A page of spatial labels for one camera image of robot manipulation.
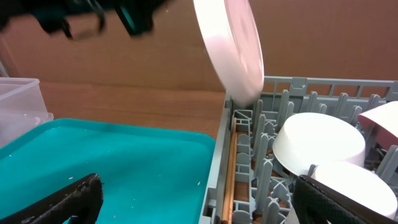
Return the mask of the white plate with food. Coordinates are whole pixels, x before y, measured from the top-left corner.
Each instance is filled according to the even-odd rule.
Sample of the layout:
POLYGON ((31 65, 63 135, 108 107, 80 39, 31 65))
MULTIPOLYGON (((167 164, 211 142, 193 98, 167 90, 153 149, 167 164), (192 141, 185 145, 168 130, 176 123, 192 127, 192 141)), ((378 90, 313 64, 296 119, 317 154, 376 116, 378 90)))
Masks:
POLYGON ((215 72, 239 106, 253 103, 264 86, 264 62, 248 0, 194 0, 202 39, 215 72))

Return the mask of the white bowl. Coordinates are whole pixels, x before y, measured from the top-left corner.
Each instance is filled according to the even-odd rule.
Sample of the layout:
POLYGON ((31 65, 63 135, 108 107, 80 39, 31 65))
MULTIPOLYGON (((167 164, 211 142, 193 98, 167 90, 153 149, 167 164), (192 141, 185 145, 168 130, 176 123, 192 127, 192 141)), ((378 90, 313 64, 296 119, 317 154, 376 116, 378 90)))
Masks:
POLYGON ((306 175, 311 165, 345 161, 362 167, 363 135, 349 123, 320 113, 298 113, 281 127, 272 145, 278 162, 290 173, 306 175))

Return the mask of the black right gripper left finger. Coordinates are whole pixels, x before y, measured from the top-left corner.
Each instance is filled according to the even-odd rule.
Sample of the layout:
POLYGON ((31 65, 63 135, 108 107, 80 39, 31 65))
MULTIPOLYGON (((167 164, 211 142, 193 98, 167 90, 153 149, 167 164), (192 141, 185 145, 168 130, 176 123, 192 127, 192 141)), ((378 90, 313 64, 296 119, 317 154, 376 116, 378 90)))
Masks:
POLYGON ((1 224, 95 223, 102 205, 103 183, 92 173, 2 218, 1 224))

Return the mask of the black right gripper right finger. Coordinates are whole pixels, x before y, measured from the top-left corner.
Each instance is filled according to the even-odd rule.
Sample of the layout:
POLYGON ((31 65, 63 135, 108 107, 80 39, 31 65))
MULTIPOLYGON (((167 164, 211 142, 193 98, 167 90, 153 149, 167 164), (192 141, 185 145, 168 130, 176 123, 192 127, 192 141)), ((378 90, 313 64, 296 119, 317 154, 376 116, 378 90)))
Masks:
POLYGON ((307 175, 294 183, 293 207, 303 224, 397 224, 307 175))

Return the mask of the pink bowl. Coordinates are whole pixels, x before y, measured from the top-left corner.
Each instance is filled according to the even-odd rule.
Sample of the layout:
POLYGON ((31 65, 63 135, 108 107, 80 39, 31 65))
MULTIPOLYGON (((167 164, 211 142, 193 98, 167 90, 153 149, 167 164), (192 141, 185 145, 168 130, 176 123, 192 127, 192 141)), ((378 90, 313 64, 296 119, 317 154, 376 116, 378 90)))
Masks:
POLYGON ((358 115, 358 120, 365 133, 371 128, 377 130, 376 140, 383 149, 397 145, 397 101, 365 111, 358 115))

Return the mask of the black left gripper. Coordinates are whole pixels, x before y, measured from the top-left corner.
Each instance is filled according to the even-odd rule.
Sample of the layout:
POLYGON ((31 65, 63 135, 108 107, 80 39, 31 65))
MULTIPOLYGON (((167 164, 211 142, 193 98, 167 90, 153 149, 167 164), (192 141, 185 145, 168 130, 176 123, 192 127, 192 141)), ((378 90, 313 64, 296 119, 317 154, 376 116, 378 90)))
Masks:
POLYGON ((106 27, 105 12, 114 10, 130 36, 150 33, 154 29, 153 13, 168 0, 1 0, 1 31, 11 18, 32 15, 48 34, 62 31, 66 38, 72 35, 68 16, 93 13, 98 18, 94 30, 84 31, 80 37, 100 34, 106 27))

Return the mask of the wooden chopstick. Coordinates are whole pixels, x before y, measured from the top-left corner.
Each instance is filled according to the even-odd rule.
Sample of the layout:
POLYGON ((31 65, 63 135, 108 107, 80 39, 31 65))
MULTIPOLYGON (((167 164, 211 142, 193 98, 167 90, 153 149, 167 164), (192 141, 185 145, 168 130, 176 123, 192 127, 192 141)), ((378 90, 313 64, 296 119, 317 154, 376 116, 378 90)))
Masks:
POLYGON ((229 209, 229 195, 231 190, 231 174, 233 170, 233 154, 234 154, 234 144, 236 143, 236 118, 233 119, 233 129, 231 132, 231 140, 229 144, 229 157, 228 157, 228 170, 226 177, 226 187, 224 191, 224 200, 223 200, 223 210, 221 213, 221 223, 227 224, 228 221, 228 209, 229 209))
POLYGON ((233 154, 233 172, 231 174, 231 190, 229 195, 229 209, 228 209, 228 224, 233 223, 233 200, 234 200, 234 188, 235 188, 235 177, 236 177, 236 158, 237 158, 237 143, 234 144, 233 154))

